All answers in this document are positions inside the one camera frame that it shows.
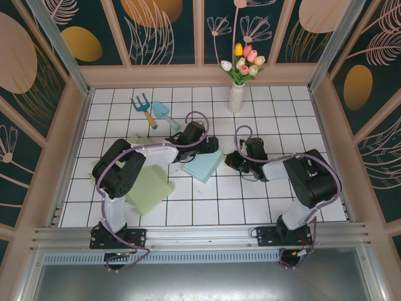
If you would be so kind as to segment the dark panel white flower outline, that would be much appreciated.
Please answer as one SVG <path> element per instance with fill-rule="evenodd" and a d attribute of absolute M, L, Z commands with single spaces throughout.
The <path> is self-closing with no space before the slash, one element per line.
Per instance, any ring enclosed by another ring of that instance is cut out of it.
<path fill-rule="evenodd" d="M 0 224 L 14 228 L 42 147 L 0 112 Z"/>

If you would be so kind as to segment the dark panel pink leaf outlines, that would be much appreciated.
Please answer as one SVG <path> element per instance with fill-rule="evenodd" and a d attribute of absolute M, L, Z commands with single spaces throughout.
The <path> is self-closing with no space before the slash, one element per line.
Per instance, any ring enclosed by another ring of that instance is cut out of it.
<path fill-rule="evenodd" d="M 401 89 L 358 134 L 358 150 L 385 223 L 401 219 Z"/>

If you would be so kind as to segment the dark panel gold oval feathers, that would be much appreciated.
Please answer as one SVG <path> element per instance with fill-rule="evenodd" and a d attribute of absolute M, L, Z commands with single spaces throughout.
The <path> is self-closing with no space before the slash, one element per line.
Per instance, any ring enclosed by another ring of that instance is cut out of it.
<path fill-rule="evenodd" d="M 401 90 L 401 0 L 380 0 L 331 83 L 353 135 Z"/>

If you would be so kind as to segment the grey metal plate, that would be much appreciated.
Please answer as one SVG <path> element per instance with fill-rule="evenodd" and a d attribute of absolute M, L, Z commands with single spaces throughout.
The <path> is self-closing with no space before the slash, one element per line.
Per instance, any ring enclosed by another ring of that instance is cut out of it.
<path fill-rule="evenodd" d="M 276 263 L 46 266 L 34 301 L 372 301 L 358 270 L 289 271 Z"/>

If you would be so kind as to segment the long aluminium rail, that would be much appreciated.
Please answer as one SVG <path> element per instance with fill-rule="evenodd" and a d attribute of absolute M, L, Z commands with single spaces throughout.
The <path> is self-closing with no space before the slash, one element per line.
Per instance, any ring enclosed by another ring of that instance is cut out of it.
<path fill-rule="evenodd" d="M 258 247 L 254 225 L 151 226 L 145 247 L 152 251 L 245 250 Z M 89 228 L 38 228 L 31 251 L 89 251 Z M 373 242 L 363 223 L 318 223 L 317 248 L 367 246 Z"/>

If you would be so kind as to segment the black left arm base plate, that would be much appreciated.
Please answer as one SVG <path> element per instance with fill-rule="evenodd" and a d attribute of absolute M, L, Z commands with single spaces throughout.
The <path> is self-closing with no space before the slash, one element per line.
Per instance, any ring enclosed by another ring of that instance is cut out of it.
<path fill-rule="evenodd" d="M 130 229 L 126 226 L 123 227 L 116 235 L 125 242 L 144 247 L 146 242 L 147 230 L 146 229 Z M 102 249 L 129 249 L 129 246 L 117 240 L 106 228 L 97 227 L 91 231 L 91 239 L 89 248 L 92 250 Z"/>

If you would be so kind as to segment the light blue cloth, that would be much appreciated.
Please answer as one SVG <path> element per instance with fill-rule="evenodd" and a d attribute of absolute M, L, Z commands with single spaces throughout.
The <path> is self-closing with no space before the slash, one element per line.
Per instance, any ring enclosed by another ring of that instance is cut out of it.
<path fill-rule="evenodd" d="M 210 154 L 197 154 L 192 161 L 186 162 L 182 166 L 182 170 L 205 184 L 216 171 L 223 158 L 224 154 L 221 150 Z"/>

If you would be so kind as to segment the aluminium table side rail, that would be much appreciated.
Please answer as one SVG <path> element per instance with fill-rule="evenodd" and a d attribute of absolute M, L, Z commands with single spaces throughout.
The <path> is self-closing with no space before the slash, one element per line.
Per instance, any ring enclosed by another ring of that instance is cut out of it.
<path fill-rule="evenodd" d="M 325 145 L 328 163 L 332 169 L 339 176 L 341 181 L 341 192 L 335 201 L 331 201 L 329 204 L 321 207 L 323 220 L 327 222 L 354 222 L 355 215 L 353 214 L 352 206 L 348 200 L 345 189 L 345 180 L 341 173 L 341 165 L 338 161 L 338 154 L 336 151 L 337 143 L 334 138 L 330 135 L 331 125 L 336 127 L 336 123 L 326 118 L 325 109 L 321 106 L 320 100 L 325 101 L 326 96 L 319 96 L 316 91 L 309 91 L 313 109 L 316 113 L 316 119 L 321 130 L 323 143 Z"/>
<path fill-rule="evenodd" d="M 61 168 L 58 183 L 56 185 L 55 193 L 49 208 L 48 217 L 45 223 L 46 228 L 51 228 L 53 226 L 53 220 L 56 216 L 56 212 L 58 211 L 59 207 L 63 207 L 63 202 L 65 201 L 65 197 L 68 192 L 73 168 L 75 167 L 75 159 L 80 147 L 81 137 L 85 129 L 86 118 L 90 111 L 91 102 L 93 100 L 93 94 L 94 89 L 90 88 L 88 93 L 83 98 L 81 109 L 78 112 L 78 119 L 74 123 L 70 143 L 66 149 L 63 166 Z"/>

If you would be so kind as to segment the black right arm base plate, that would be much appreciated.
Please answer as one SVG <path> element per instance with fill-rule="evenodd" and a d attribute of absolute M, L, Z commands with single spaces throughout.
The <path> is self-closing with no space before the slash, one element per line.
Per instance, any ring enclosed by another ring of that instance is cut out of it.
<path fill-rule="evenodd" d="M 302 226 L 297 230 L 280 230 L 277 226 L 259 226 L 255 228 L 258 246 L 272 247 L 301 247 L 303 243 L 313 244 L 309 226 Z"/>

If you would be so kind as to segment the dark panel pink flower stems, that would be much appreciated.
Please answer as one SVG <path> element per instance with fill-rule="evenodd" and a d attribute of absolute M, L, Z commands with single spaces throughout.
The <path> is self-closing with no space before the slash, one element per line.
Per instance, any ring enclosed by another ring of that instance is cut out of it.
<path fill-rule="evenodd" d="M 205 0 L 204 63 L 231 60 L 237 43 L 269 56 L 284 0 Z"/>

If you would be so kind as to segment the tulip bouquet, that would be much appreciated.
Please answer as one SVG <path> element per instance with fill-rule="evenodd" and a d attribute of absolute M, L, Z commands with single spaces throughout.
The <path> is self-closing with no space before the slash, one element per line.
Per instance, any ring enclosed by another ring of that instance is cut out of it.
<path fill-rule="evenodd" d="M 263 55 L 253 49 L 252 45 L 241 43 L 234 45 L 233 51 L 234 63 L 222 60 L 220 68 L 230 76 L 233 84 L 237 86 L 244 85 L 249 80 L 254 80 L 255 76 L 264 70 L 263 65 L 266 59 Z"/>

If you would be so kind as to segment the aluminium frame post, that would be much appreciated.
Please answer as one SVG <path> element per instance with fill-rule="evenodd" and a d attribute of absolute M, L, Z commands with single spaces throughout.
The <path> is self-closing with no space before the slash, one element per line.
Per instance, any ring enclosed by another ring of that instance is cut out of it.
<path fill-rule="evenodd" d="M 323 77 L 326 75 L 329 66 L 346 40 L 346 37 L 351 31 L 355 21 L 359 17 L 365 2 L 366 0 L 350 0 L 308 82 L 308 91 L 310 93 L 315 92 Z"/>
<path fill-rule="evenodd" d="M 61 35 L 58 25 L 67 25 L 79 11 L 78 0 L 24 0 L 41 29 L 66 67 L 80 92 L 87 96 L 90 88 L 75 57 Z"/>

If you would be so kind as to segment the dark panel pink oval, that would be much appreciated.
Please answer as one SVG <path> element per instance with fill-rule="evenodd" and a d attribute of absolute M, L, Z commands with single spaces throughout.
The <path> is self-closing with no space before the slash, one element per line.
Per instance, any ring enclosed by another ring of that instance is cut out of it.
<path fill-rule="evenodd" d="M 277 63 L 316 63 L 349 0 L 294 0 Z"/>

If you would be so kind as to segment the light blue garden trowel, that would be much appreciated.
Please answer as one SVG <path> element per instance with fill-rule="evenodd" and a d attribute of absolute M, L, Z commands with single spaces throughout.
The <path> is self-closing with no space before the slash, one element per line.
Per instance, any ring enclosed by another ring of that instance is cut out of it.
<path fill-rule="evenodd" d="M 181 129 L 181 126 L 175 120 L 171 119 L 170 110 L 164 104 L 153 102 L 152 112 L 156 118 L 165 119 L 174 130 L 179 131 Z"/>

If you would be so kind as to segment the dark panel huge pink disc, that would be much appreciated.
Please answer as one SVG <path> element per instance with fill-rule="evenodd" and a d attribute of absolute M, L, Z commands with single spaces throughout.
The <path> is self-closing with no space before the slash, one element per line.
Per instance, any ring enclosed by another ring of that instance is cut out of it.
<path fill-rule="evenodd" d="M 13 0 L 0 0 L 0 118 L 47 143 L 67 81 Z"/>

